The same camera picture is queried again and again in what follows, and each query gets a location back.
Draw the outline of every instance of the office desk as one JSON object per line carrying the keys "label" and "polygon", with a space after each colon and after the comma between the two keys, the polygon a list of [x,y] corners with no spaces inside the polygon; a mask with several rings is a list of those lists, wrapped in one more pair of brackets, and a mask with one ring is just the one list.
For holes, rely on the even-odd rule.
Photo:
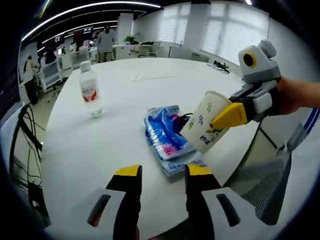
{"label": "office desk", "polygon": [[[98,188],[116,170],[142,165],[141,239],[161,234],[188,217],[185,181],[169,181],[145,138],[147,108],[179,105],[193,112],[207,90],[230,96],[242,81],[206,63],[136,58],[95,64],[104,114],[91,119],[82,99],[80,71],[72,72],[53,107],[42,153],[42,187],[52,223]],[[247,152],[258,123],[230,129],[204,156],[223,185]]]}

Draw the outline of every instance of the window blinds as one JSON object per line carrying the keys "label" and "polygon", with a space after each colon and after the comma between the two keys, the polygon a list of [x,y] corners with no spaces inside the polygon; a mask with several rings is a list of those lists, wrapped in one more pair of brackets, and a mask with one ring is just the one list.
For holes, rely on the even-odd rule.
{"label": "window blinds", "polygon": [[269,15],[234,3],[212,2],[201,50],[239,64],[242,49],[268,38]]}
{"label": "window blinds", "polygon": [[185,39],[191,3],[165,7],[159,27],[159,40],[180,44]]}

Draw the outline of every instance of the water bottle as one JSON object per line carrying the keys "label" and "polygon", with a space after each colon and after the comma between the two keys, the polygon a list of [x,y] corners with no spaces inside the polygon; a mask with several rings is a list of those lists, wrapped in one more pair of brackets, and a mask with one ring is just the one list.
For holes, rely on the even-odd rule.
{"label": "water bottle", "polygon": [[91,68],[90,61],[80,63],[80,88],[82,98],[93,118],[99,117],[103,111],[99,93],[98,78]]}

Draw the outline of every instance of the white paper cup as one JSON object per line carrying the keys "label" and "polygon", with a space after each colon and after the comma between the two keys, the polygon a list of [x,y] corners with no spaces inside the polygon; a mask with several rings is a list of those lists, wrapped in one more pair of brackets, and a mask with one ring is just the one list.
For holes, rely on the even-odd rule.
{"label": "white paper cup", "polygon": [[220,93],[207,91],[180,134],[205,154],[229,130],[213,129],[210,124],[231,102]]}

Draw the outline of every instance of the white table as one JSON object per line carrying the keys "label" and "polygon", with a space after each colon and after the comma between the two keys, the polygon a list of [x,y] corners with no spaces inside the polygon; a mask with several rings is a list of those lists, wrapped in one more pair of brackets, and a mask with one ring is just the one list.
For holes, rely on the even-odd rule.
{"label": "white table", "polygon": [[[97,188],[105,188],[114,172],[142,165],[141,239],[167,231],[188,217],[185,182],[170,182],[145,139],[147,108],[179,105],[192,112],[207,90],[230,96],[242,86],[206,63],[171,58],[124,59],[92,66],[99,78],[104,114],[91,119],[79,88],[80,71],[65,83],[53,107],[42,153],[44,200],[52,223]],[[248,150],[258,124],[230,129],[205,155],[223,185]]]}

